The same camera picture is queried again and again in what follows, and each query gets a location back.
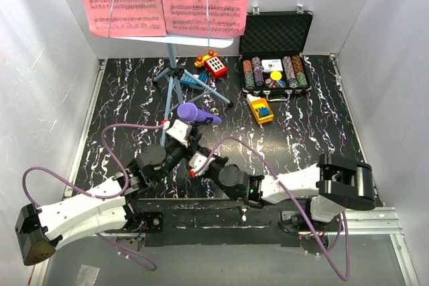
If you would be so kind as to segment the purple toy microphone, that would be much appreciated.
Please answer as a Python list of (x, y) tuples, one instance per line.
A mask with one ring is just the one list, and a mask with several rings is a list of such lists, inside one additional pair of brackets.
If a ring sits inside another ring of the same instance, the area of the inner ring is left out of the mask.
[(207, 125), (220, 125), (220, 117), (199, 109), (191, 102), (180, 104), (177, 108), (177, 115), (181, 121), (186, 123), (204, 123)]

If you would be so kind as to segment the black microphone stand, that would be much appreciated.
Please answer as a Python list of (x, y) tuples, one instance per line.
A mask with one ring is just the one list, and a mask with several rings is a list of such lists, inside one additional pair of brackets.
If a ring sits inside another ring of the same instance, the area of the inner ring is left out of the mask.
[(193, 157), (197, 152), (204, 156), (208, 155), (208, 149), (200, 145), (202, 133), (198, 129), (202, 126), (202, 123), (196, 123), (192, 125), (190, 134), (188, 136), (188, 158)]

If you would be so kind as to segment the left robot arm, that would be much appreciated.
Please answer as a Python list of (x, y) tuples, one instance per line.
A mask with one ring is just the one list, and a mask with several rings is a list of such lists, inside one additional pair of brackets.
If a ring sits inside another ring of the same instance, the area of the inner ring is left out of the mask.
[(199, 134), (180, 138), (168, 133), (166, 146), (148, 145), (125, 168), (103, 183), (60, 202), (25, 205), (19, 212), (15, 233), (25, 266), (49, 259), (63, 246), (106, 230), (136, 232), (153, 228), (145, 214), (130, 203), (151, 196), (156, 182), (167, 177), (183, 160), (194, 158)]

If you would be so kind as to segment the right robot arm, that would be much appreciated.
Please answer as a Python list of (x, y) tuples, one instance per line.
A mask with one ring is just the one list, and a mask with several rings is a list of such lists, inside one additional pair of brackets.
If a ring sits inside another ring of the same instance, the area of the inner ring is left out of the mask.
[(207, 151), (196, 152), (188, 164), (191, 177), (207, 177), (229, 199), (256, 208), (309, 197), (303, 221), (314, 231), (345, 210), (366, 211), (376, 206), (372, 167), (337, 155), (321, 155), (314, 165), (277, 176), (250, 175)]

